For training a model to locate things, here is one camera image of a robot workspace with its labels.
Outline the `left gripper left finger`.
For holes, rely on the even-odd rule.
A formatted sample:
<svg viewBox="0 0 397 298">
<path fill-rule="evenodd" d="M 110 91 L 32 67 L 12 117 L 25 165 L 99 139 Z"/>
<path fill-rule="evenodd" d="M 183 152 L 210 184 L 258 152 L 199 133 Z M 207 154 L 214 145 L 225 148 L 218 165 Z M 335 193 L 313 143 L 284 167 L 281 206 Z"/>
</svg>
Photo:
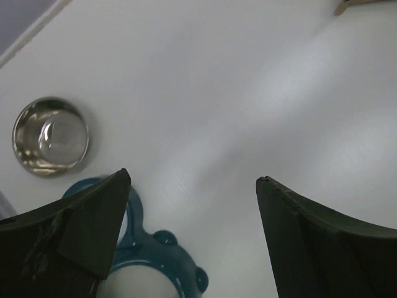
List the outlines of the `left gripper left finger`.
<svg viewBox="0 0 397 298">
<path fill-rule="evenodd" d="M 1 297 L 95 297 L 109 275 L 130 192 L 121 169 L 1 221 Z"/>
</svg>

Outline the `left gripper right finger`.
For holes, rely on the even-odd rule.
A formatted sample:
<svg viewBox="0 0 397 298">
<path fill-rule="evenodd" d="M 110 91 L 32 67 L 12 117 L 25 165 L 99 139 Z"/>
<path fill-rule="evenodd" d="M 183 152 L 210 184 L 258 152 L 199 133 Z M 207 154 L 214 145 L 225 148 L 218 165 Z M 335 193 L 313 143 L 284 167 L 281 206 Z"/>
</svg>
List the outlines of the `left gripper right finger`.
<svg viewBox="0 0 397 298">
<path fill-rule="evenodd" d="M 279 297 L 395 297 L 396 230 L 256 181 Z"/>
</svg>

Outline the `beige fabric pet tent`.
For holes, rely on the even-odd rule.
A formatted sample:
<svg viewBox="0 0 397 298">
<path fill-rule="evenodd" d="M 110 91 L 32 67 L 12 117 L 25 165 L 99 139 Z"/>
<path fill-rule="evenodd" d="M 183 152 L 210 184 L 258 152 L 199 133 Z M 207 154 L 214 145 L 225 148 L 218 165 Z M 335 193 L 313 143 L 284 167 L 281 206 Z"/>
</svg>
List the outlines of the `beige fabric pet tent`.
<svg viewBox="0 0 397 298">
<path fill-rule="evenodd" d="M 335 11 L 334 11 L 334 15 L 335 16 L 339 16 L 341 15 L 349 6 L 354 6 L 354 5 L 361 5 L 361 4 L 365 4 L 368 2 L 372 2 L 372 0 L 345 0 L 345 1 L 341 1 Z"/>
</svg>

